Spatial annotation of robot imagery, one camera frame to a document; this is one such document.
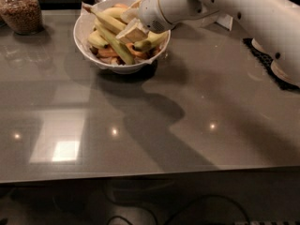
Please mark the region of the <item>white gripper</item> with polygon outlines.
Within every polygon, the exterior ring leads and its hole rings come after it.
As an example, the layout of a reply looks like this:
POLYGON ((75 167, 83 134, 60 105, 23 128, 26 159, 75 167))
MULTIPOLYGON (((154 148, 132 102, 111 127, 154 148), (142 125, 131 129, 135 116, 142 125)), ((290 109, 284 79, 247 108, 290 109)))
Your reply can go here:
POLYGON ((123 43, 144 40, 148 32, 157 34, 172 30, 174 25, 164 17, 159 0, 136 0, 121 15, 116 39, 123 43))

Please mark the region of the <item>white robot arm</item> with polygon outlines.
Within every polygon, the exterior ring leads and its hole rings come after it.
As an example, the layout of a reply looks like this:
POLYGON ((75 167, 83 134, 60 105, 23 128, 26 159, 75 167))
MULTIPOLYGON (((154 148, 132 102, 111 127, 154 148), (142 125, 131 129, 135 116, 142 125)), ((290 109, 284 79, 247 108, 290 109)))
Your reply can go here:
POLYGON ((292 84, 300 84, 300 7, 289 0, 142 0, 130 14, 138 31, 162 33, 217 12, 233 17, 292 84))

